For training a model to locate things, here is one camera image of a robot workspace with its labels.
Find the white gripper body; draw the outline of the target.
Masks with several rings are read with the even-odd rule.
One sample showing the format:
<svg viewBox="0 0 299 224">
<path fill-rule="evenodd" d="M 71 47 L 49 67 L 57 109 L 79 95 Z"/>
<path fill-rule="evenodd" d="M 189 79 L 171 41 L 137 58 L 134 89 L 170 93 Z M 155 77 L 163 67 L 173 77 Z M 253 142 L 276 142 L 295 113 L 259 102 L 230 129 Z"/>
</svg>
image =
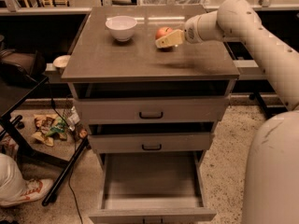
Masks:
<svg viewBox="0 0 299 224">
<path fill-rule="evenodd" d="M 217 11 L 196 15 L 184 24 L 184 35 L 191 44 L 222 41 L 224 32 L 217 23 Z"/>
</svg>

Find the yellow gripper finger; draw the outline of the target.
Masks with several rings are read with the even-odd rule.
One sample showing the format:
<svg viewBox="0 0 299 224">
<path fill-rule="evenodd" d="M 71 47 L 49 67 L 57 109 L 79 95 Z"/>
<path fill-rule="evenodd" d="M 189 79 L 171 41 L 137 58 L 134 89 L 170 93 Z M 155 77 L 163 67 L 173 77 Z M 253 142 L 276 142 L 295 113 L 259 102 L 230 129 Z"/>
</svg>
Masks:
<svg viewBox="0 0 299 224">
<path fill-rule="evenodd" d="M 181 45 L 183 42 L 184 32 L 180 29 L 175 29 L 168 35 L 165 35 L 158 40 L 158 49 L 171 48 L 176 45 Z"/>
</svg>

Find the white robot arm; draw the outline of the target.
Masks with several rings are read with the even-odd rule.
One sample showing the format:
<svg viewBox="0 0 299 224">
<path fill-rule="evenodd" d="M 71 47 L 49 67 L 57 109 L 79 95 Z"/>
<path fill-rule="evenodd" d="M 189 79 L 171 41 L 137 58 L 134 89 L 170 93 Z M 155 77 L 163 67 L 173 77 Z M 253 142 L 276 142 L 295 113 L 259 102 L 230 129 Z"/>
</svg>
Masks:
<svg viewBox="0 0 299 224">
<path fill-rule="evenodd" d="M 188 19 L 155 41 L 241 42 L 287 111 L 255 134 L 247 159 L 242 224 L 299 224 L 299 53 L 270 33 L 246 0 L 225 0 L 216 11 Z"/>
</svg>

